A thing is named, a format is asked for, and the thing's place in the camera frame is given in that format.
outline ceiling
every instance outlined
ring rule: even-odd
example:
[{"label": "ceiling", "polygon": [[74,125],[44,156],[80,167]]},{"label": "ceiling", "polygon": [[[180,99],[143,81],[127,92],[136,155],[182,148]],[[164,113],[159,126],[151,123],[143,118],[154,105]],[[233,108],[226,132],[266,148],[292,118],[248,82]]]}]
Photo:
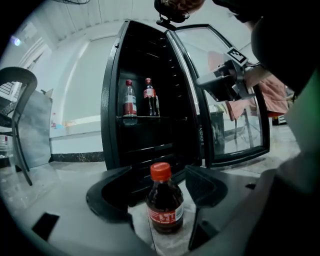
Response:
[{"label": "ceiling", "polygon": [[[91,0],[83,5],[47,0],[37,13],[41,14],[45,29],[52,31],[57,42],[101,24],[125,19],[155,22],[159,18],[153,0]],[[237,21],[228,9],[215,5],[211,0],[207,0],[186,22],[177,25],[203,23],[211,24],[238,48],[250,42],[246,26]]]}]

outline light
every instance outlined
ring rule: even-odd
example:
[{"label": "light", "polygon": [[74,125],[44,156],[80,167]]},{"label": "light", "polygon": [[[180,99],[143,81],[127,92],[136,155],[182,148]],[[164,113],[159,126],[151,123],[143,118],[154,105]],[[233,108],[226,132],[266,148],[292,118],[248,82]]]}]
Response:
[{"label": "light", "polygon": [[14,45],[16,46],[19,46],[21,44],[21,41],[19,38],[15,38],[13,42],[14,42]]}]

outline cola bottle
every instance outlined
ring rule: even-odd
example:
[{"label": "cola bottle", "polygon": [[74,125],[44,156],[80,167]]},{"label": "cola bottle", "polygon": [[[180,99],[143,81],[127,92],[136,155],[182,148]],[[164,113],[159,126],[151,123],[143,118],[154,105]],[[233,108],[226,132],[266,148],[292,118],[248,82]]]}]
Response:
[{"label": "cola bottle", "polygon": [[150,167],[153,187],[146,199],[148,215],[159,233],[174,233],[184,223],[183,195],[171,181],[171,167],[167,162],[157,162]]},{"label": "cola bottle", "polygon": [[137,105],[135,90],[132,87],[132,80],[125,81],[126,90],[123,99],[123,123],[126,126],[133,126],[138,122],[137,118]]},{"label": "cola bottle", "polygon": [[146,88],[143,92],[143,108],[147,117],[157,117],[156,91],[152,86],[151,78],[145,79]]}]

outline black chair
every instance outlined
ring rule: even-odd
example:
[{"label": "black chair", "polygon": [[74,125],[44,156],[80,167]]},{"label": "black chair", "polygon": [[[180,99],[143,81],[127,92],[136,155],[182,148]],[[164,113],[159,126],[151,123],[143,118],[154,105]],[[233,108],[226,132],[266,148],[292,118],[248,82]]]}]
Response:
[{"label": "black chair", "polygon": [[[20,82],[22,83],[22,86],[16,102],[10,103],[0,112],[0,126],[12,128],[12,131],[0,132],[0,135],[12,137],[15,161],[17,161],[17,164],[20,166],[26,181],[31,186],[32,181],[27,173],[27,171],[29,172],[30,170],[22,151],[18,128],[19,120],[24,112],[26,104],[37,87],[37,78],[32,72],[22,67],[6,67],[0,70],[0,86],[9,82]],[[8,114],[12,111],[13,115],[12,118],[10,118],[8,117]]]}]

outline tile floor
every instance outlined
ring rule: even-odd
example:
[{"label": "tile floor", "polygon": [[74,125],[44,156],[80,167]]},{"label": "tile floor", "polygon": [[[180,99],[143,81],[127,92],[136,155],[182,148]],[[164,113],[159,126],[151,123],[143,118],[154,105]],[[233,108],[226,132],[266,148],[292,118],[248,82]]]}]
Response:
[{"label": "tile floor", "polygon": [[[273,126],[269,153],[247,162],[216,169],[235,175],[259,177],[263,171],[277,168],[285,160],[296,156],[299,152],[300,149],[290,128],[287,125]],[[21,172],[16,173],[14,169],[7,167],[0,169],[0,191],[12,214],[19,216],[25,209],[61,183],[76,182],[79,178],[89,176],[92,173],[104,172],[106,169],[104,162],[52,162],[30,170],[29,175],[33,186],[29,186]],[[182,255],[188,250],[188,236],[191,235],[195,206],[192,200],[186,200],[189,193],[184,182],[180,184],[180,187],[183,190],[185,201],[188,201],[185,206],[187,221],[183,226],[185,239],[179,239],[175,236],[161,237],[151,229],[156,251],[160,255]],[[148,222],[146,219],[141,220],[141,212],[145,211],[145,205],[141,204],[136,209],[134,208],[129,209],[133,215],[134,226],[137,227],[141,221],[146,224]],[[139,233],[140,238],[144,239],[143,230]]]}]

